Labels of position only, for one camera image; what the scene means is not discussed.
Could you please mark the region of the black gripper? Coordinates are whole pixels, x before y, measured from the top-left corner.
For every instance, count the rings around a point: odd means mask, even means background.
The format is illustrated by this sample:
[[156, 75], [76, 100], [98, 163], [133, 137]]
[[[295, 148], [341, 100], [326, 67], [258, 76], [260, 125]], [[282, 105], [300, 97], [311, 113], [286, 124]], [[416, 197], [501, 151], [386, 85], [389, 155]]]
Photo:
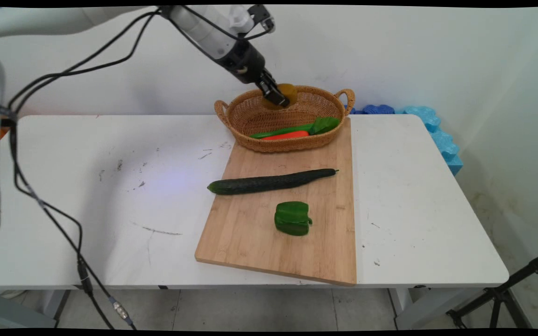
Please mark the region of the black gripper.
[[243, 84], [261, 86], [265, 108], [287, 108], [290, 106], [290, 84], [277, 84], [265, 69], [265, 59], [247, 40], [236, 40], [216, 48], [216, 63]]

